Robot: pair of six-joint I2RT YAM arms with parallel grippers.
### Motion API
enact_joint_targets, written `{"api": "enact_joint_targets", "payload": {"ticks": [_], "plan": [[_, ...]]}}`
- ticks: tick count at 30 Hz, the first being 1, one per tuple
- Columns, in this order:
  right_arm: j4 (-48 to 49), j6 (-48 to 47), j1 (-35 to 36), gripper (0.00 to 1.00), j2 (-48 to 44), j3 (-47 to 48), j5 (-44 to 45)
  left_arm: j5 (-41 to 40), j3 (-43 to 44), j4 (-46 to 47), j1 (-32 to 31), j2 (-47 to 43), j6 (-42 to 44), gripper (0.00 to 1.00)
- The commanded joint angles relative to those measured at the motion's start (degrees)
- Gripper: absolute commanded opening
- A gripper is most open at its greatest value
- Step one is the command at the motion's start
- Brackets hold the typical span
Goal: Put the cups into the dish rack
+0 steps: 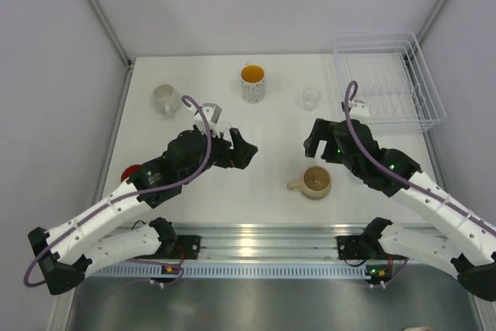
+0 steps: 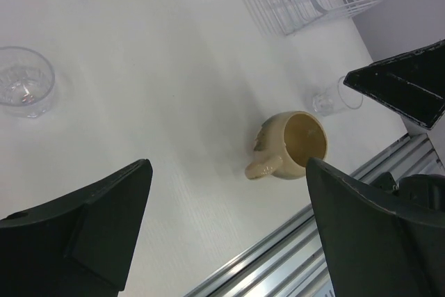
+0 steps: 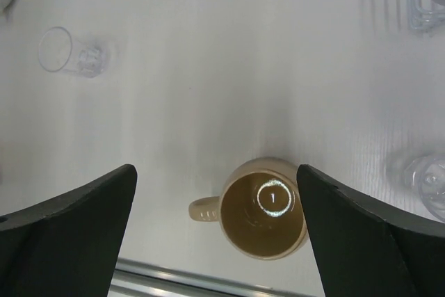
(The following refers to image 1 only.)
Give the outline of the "red mug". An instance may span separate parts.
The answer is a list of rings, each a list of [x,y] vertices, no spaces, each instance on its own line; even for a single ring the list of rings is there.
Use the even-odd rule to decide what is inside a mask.
[[[129,178],[134,172],[138,171],[141,168],[140,164],[133,164],[127,167],[122,173],[120,177],[120,181],[124,181]]]

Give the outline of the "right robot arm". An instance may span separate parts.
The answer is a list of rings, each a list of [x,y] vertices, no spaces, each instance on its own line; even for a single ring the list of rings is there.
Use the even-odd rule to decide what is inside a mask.
[[[359,121],[317,119],[304,141],[306,157],[316,155],[342,164],[367,187],[410,208],[441,237],[405,229],[383,218],[373,219],[356,243],[368,259],[397,255],[434,267],[472,295],[495,300],[495,227],[444,191],[420,165],[397,149],[379,147]]]

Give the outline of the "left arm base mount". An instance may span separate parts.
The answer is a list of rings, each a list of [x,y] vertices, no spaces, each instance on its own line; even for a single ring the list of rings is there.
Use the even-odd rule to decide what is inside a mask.
[[[170,252],[157,252],[153,256],[167,260],[197,260],[202,238],[198,235],[180,235]]]

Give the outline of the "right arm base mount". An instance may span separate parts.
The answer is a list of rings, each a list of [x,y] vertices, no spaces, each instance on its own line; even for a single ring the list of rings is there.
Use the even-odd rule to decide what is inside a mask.
[[[337,236],[336,242],[340,260],[385,260],[388,256],[377,240],[367,237]]]

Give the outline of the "white speckled mug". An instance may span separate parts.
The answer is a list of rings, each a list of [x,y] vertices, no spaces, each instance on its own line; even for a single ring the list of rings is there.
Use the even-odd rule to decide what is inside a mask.
[[[161,84],[153,90],[153,100],[166,116],[174,116],[181,107],[181,96],[170,84]]]

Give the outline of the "beige ceramic mug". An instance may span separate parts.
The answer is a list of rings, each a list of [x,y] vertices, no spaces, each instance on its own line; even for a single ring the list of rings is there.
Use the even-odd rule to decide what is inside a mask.
[[[330,193],[331,187],[330,173],[320,166],[308,168],[298,180],[287,183],[287,190],[299,191],[312,200],[325,198]]]

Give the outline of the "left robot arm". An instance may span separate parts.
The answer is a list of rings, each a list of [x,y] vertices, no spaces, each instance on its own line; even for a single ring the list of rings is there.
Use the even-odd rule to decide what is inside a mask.
[[[236,128],[229,130],[228,139],[198,128],[180,133],[161,156],[142,164],[88,210],[58,227],[29,233],[43,284],[50,294],[61,295],[108,265],[136,257],[170,257],[177,234],[165,218],[117,236],[110,233],[178,196],[184,184],[211,167],[245,169],[257,151]]]

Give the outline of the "floral mug orange inside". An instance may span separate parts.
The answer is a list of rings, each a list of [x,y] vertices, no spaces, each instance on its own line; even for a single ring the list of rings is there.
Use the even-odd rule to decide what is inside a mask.
[[[265,70],[251,62],[245,63],[240,71],[243,100],[250,104],[261,102],[265,96]]]

